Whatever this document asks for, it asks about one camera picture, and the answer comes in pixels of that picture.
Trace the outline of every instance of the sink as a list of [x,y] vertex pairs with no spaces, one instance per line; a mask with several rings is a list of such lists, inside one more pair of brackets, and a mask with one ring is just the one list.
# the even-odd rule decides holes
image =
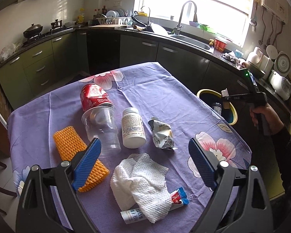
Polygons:
[[177,40],[183,41],[185,43],[189,43],[193,46],[196,46],[197,48],[199,48],[203,51],[213,53],[213,47],[210,47],[209,45],[204,44],[203,42],[200,42],[198,40],[192,39],[190,37],[182,36],[182,35],[175,35],[175,34],[169,35],[169,36],[174,38],[174,39],[177,39]]

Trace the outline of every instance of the screw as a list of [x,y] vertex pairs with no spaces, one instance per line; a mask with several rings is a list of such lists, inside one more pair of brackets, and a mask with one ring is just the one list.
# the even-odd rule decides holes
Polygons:
[[36,171],[36,170],[38,170],[39,169],[39,166],[38,165],[33,165],[32,167],[31,167],[31,170],[33,170],[33,171]]
[[228,162],[225,160],[220,161],[220,166],[222,167],[228,167]]
[[253,172],[257,172],[258,168],[256,166],[250,166],[251,171]]
[[62,166],[62,167],[67,167],[67,166],[69,166],[69,165],[70,165],[70,162],[67,161],[67,160],[61,162],[61,166]]

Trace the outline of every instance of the red plastic container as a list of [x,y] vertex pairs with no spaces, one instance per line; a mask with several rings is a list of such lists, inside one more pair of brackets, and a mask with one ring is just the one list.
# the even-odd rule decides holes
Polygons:
[[214,48],[216,48],[218,51],[224,51],[225,47],[226,47],[227,43],[224,42],[223,40],[220,40],[218,38],[215,39],[214,42]]
[[80,98],[84,112],[97,106],[114,107],[106,91],[95,83],[85,85],[81,90]]

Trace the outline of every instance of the purple tablecloth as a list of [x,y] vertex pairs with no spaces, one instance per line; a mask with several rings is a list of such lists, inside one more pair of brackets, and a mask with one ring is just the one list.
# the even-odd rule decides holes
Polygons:
[[[83,110],[80,91],[87,82],[102,86],[116,108],[116,122],[122,152],[101,161],[110,170],[108,177],[88,192],[78,193],[87,213],[98,229],[104,232],[189,232],[200,217],[212,191],[206,187],[188,153],[188,142],[199,137],[203,147],[212,151],[220,160],[227,160],[238,168],[247,168],[251,151],[244,140],[225,120],[216,115],[204,102],[192,94],[158,63],[144,63],[92,76],[43,95],[15,110],[8,119],[11,142],[13,175],[18,192],[29,167],[39,164],[42,168],[55,167],[60,162],[53,134],[72,125],[80,137],[89,143],[81,122]],[[122,112],[135,107],[142,117],[147,143],[139,149],[123,146],[121,136]],[[147,122],[151,117],[169,123],[172,128],[176,151],[164,151],[154,146]],[[110,178],[114,168],[131,153],[148,153],[157,163],[169,168],[166,183],[169,192],[183,186],[190,204],[173,210],[160,221],[148,220],[126,225],[120,215]],[[64,225],[68,225],[58,194],[53,189],[54,201]],[[235,199],[234,188],[229,206]]]

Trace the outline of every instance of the white tissue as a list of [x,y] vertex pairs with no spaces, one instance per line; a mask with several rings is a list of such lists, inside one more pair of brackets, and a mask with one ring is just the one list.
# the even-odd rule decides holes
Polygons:
[[120,209],[126,211],[137,203],[151,223],[163,219],[172,205],[165,181],[167,171],[146,153],[122,160],[110,182]]

